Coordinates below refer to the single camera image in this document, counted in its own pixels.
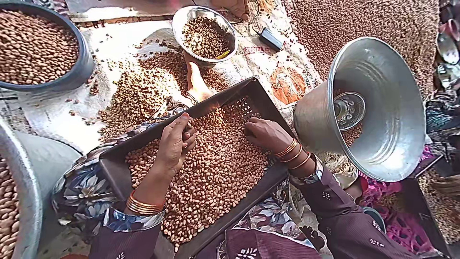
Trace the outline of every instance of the perforated tray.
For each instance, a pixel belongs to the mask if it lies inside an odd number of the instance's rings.
[[[192,118],[199,118],[214,112],[224,105],[236,105],[244,111],[245,117],[249,117],[256,112],[260,113],[262,118],[278,122],[285,131],[295,138],[286,121],[255,77],[248,78],[187,109],[185,112],[188,112]],[[126,142],[102,153],[101,166],[103,172],[119,198],[126,199],[133,190],[129,165],[125,163],[126,154],[132,150],[142,148],[150,141],[159,138],[163,128],[178,116],[180,114],[158,123]],[[174,254],[173,244],[160,233],[155,247],[155,256],[160,259],[187,259],[189,256],[196,255],[233,222],[241,218],[251,207],[269,195],[272,189],[286,178],[287,168],[284,164],[273,158],[270,159],[270,164],[271,166],[268,167],[262,179],[235,208],[232,208],[229,213],[216,220],[209,228],[198,233],[190,242],[181,245],[176,254]]]

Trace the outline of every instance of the metal pot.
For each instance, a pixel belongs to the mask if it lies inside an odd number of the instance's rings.
[[[13,258],[33,259],[39,243],[46,244],[62,231],[51,208],[51,190],[80,154],[60,142],[13,131],[2,118],[0,154],[6,158],[19,196],[21,218]]]
[[[334,113],[333,91],[362,95],[363,133],[347,147]],[[401,55],[372,37],[348,42],[335,56],[327,81],[297,103],[294,127],[315,152],[345,154],[364,174],[384,182],[406,178],[425,143],[425,113],[419,88]]]

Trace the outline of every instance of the embroidered pattern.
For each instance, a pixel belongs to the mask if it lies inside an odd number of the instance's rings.
[[[325,199],[327,199],[327,200],[331,200],[331,195],[328,194],[327,192],[323,192],[323,193],[322,193],[322,197],[325,198]]]
[[[125,252],[121,252],[121,254],[119,254],[116,259],[124,259],[125,258]]]
[[[385,247],[383,244],[381,244],[380,242],[378,241],[375,241],[374,239],[370,238],[369,239],[371,241],[371,244],[375,245],[375,246],[379,246],[379,247]]]
[[[257,248],[248,248],[248,249],[241,249],[241,252],[236,255],[235,259],[255,259],[257,255]]]
[[[374,227],[375,227],[378,231],[382,232],[382,229],[380,229],[379,224],[377,224],[377,222],[376,222],[375,220],[372,222],[372,225],[374,225]]]

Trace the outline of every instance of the bangle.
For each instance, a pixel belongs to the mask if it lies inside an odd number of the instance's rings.
[[[291,158],[291,159],[289,159],[289,160],[282,160],[282,159],[280,159],[280,161],[283,162],[283,163],[292,161],[292,160],[296,159],[296,157],[298,157],[298,156],[300,155],[300,153],[302,153],[302,145],[300,145],[300,150],[299,150],[299,152],[297,153],[297,155],[295,155],[295,157],[293,157],[293,158]]]
[[[302,163],[300,163],[298,166],[293,167],[293,168],[289,168],[289,169],[293,170],[293,169],[299,168],[301,165],[305,164],[305,163],[310,159],[310,156],[311,156],[311,153],[308,152],[307,159],[305,159],[305,160],[304,160]]]
[[[275,154],[275,156],[279,158],[285,156],[287,153],[291,152],[295,148],[296,145],[297,145],[297,141],[293,138],[291,145],[289,145],[283,152]]]
[[[136,200],[133,196],[135,190],[131,192],[128,200],[126,201],[126,207],[131,211],[141,214],[141,215],[152,215],[157,214],[163,210],[166,200],[163,201],[161,205],[152,205],[148,203],[143,203]]]

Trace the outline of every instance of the stainless steel bowl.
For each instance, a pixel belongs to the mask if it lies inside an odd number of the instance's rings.
[[[335,118],[335,88],[357,92],[366,103],[363,132],[350,148]],[[406,178],[425,143],[425,113],[412,72],[397,51],[372,37],[339,51],[328,80],[298,101],[294,126],[309,149],[345,154],[360,171],[384,182]]]
[[[223,59],[205,59],[202,58],[195,53],[193,53],[190,49],[188,49],[184,45],[184,34],[182,30],[185,24],[197,18],[198,16],[206,17],[208,19],[215,20],[219,26],[226,31],[230,35],[230,53]],[[229,60],[233,55],[235,55],[236,50],[238,49],[238,40],[236,38],[236,31],[233,26],[229,23],[227,19],[225,19],[222,15],[218,12],[202,7],[202,6],[187,6],[184,8],[179,9],[172,19],[172,32],[174,33],[174,37],[176,38],[177,43],[188,53],[190,56],[194,57],[195,59],[202,61],[208,64],[216,64],[219,62],[224,62]]]
[[[11,128],[0,118],[0,153],[6,158],[19,195],[21,213],[13,258],[35,258],[40,241],[43,201],[39,181],[27,152]]]

